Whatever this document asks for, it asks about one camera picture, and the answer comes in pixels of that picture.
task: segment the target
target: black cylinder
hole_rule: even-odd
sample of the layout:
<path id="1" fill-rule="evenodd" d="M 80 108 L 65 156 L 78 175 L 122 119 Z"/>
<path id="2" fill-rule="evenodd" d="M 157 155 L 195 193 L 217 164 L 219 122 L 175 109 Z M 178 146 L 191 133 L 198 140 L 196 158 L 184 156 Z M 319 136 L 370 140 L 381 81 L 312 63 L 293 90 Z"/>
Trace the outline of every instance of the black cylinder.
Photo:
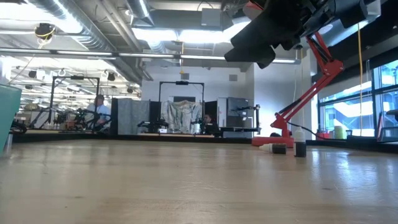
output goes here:
<path id="1" fill-rule="evenodd" d="M 305 142 L 294 142 L 294 156 L 302 158 L 307 156 L 307 146 Z"/>

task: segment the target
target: white panel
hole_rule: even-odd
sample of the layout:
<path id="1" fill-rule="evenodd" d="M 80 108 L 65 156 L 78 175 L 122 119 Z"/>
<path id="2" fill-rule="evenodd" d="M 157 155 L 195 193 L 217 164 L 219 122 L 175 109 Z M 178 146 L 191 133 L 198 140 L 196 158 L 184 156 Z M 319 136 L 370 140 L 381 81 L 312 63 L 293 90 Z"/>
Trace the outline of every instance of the white panel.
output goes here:
<path id="1" fill-rule="evenodd" d="M 217 99 L 217 107 L 218 107 L 218 126 L 225 127 L 226 124 L 226 100 L 227 98 L 218 98 Z"/>

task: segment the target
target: man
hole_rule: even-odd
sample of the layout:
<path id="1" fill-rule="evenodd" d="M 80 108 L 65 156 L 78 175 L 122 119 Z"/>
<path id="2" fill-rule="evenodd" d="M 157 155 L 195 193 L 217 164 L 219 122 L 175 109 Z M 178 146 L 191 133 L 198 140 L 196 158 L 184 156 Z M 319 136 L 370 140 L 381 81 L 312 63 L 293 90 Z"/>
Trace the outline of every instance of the man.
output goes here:
<path id="1" fill-rule="evenodd" d="M 205 134 L 213 134 L 213 135 L 219 134 L 220 130 L 218 129 L 218 125 L 216 122 L 212 121 L 210 115 L 206 114 L 205 117 L 203 118 L 203 121 L 205 123 Z"/>
<path id="2" fill-rule="evenodd" d="M 97 95 L 97 97 L 95 98 L 95 101 L 94 101 L 94 103 L 97 105 L 97 111 L 96 112 L 97 113 L 101 113 L 101 114 L 109 114 L 109 115 L 111 115 L 111 109 L 109 109 L 107 106 L 104 105 L 104 100 L 105 100 L 105 98 L 104 98 L 103 95 Z M 95 104 L 94 103 L 88 105 L 87 110 L 94 111 L 95 110 Z M 93 119 L 93 115 L 89 114 L 89 116 L 90 116 L 89 119 Z M 97 121 L 97 124 L 103 124 L 109 119 L 111 119 L 110 116 L 101 115 L 99 117 L 99 120 Z"/>

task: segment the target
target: white wall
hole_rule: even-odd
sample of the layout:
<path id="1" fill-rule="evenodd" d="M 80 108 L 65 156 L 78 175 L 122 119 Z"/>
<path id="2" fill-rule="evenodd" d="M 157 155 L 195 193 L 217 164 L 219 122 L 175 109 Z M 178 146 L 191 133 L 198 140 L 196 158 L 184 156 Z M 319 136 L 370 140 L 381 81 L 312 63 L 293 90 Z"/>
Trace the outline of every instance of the white wall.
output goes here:
<path id="1" fill-rule="evenodd" d="M 273 132 L 281 134 L 280 129 L 270 127 L 275 121 L 275 113 L 300 98 L 311 87 L 311 76 L 316 73 L 316 69 L 316 60 L 310 51 L 303 58 L 302 65 L 273 63 L 262 70 L 254 65 L 254 104 L 261 106 L 261 136 L 269 136 Z M 290 122 L 315 132 L 318 120 L 316 102 L 315 97 Z M 294 133 L 296 127 L 292 126 L 290 130 Z M 313 136 L 305 131 L 305 137 L 312 139 Z"/>
<path id="2" fill-rule="evenodd" d="M 159 82 L 180 81 L 180 68 L 178 67 L 147 67 L 147 71 L 154 81 L 142 82 L 142 100 L 158 101 Z M 246 97 L 245 73 L 238 68 L 211 68 L 207 70 L 201 67 L 183 68 L 190 74 L 189 82 L 205 83 L 205 101 L 215 101 L 221 97 Z M 237 82 L 230 82 L 229 75 L 238 75 Z M 175 84 L 163 84 L 161 101 L 167 101 L 171 96 L 194 96 L 196 101 L 201 100 L 201 85 L 176 86 Z"/>
<path id="3" fill-rule="evenodd" d="M 254 65 L 254 104 L 260 104 L 261 107 L 261 136 L 269 136 L 273 132 L 281 134 L 280 129 L 270 125 L 275 121 L 275 113 L 293 102 L 294 78 L 298 67 L 273 63 L 260 69 Z"/>

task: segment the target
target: glass window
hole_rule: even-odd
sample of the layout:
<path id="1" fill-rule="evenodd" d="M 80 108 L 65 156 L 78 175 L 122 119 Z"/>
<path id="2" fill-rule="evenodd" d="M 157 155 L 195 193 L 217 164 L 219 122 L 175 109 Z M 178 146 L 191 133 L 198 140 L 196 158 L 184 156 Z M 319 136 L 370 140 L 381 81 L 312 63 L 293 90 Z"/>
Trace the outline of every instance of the glass window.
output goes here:
<path id="1" fill-rule="evenodd" d="M 367 91 L 371 91 L 371 90 L 372 90 L 372 81 L 362 83 L 362 92 L 363 93 L 367 92 Z M 325 97 L 324 99 L 321 100 L 321 102 L 337 100 L 339 98 L 346 97 L 346 96 L 352 96 L 352 95 L 358 94 L 360 91 L 361 91 L 361 85 L 356 85 L 356 86 L 353 86 L 346 90 L 343 90 L 339 93 L 336 93 L 334 95 Z"/>
<path id="2" fill-rule="evenodd" d="M 325 105 L 324 108 L 321 108 L 321 113 L 324 113 L 321 116 L 321 127 L 324 127 L 326 131 L 333 131 L 335 126 L 342 126 L 344 130 L 352 130 L 353 135 L 359 136 L 361 132 L 359 106 L 359 98 Z M 362 115 L 362 136 L 374 136 L 373 101 L 371 96 L 363 97 Z"/>
<path id="3" fill-rule="evenodd" d="M 384 128 L 382 141 L 390 140 L 387 138 L 398 138 L 398 121 L 394 115 L 387 115 L 388 111 L 398 109 L 398 91 L 376 95 L 376 101 L 377 110 L 382 111 L 382 128 Z"/>
<path id="4" fill-rule="evenodd" d="M 398 84 L 398 60 L 374 69 L 375 88 L 383 88 Z"/>

